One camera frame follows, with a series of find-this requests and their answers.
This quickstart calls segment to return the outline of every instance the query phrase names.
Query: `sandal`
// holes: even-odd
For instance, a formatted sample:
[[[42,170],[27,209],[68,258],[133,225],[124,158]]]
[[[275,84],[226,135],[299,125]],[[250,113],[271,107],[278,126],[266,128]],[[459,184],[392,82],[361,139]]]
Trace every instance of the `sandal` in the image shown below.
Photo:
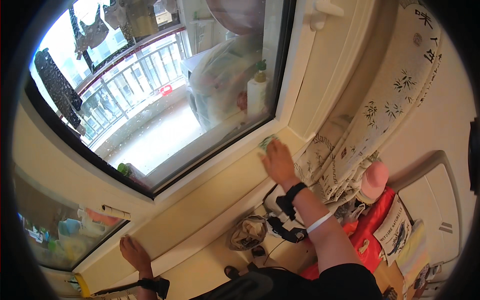
[[[237,268],[232,267],[231,265],[226,266],[225,269],[223,269],[223,273],[225,273],[225,275],[231,280],[240,277],[240,272],[237,270]]]
[[[252,255],[253,258],[260,257],[260,256],[266,256],[265,249],[262,246],[256,246],[252,249]]]

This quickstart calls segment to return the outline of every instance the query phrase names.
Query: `hand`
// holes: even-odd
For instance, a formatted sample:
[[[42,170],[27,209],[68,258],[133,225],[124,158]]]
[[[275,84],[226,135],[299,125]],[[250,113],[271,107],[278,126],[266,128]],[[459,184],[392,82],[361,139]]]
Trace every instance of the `hand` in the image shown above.
[[[261,160],[268,175],[280,184],[285,192],[300,183],[300,179],[295,176],[292,155],[288,147],[279,140],[273,139],[268,144],[267,155],[262,156]]]
[[[147,251],[140,245],[137,240],[130,236],[120,239],[120,252],[124,259],[127,260],[137,271],[150,271],[151,260]]]

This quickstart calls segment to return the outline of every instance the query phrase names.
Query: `window handle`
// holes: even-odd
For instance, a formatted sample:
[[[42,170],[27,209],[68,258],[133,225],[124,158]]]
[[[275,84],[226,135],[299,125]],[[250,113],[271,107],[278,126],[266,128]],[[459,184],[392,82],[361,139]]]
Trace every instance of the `window handle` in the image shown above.
[[[310,29],[319,31],[325,26],[327,15],[343,17],[343,8],[330,3],[330,0],[317,0],[313,2],[313,13],[310,19]]]

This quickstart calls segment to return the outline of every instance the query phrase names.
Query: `pink hat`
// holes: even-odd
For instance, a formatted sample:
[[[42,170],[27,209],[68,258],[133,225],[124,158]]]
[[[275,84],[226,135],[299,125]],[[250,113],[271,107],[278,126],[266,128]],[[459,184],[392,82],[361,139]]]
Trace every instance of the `pink hat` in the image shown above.
[[[377,199],[384,192],[387,180],[387,166],[381,161],[375,161],[363,173],[361,192],[370,199]]]

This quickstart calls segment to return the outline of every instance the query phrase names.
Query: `black clothing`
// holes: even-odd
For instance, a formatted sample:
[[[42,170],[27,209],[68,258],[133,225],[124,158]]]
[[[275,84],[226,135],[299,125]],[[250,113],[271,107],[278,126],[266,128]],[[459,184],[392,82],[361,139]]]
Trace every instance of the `black clothing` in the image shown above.
[[[36,53],[34,63],[38,75],[42,79],[43,85],[53,102],[62,115],[76,129],[80,125],[80,119],[73,111],[73,108],[79,111],[82,99],[60,72],[50,56],[48,48]]]
[[[308,280],[278,268],[248,272],[191,300],[368,299],[381,300],[375,277],[360,264],[341,264]]]

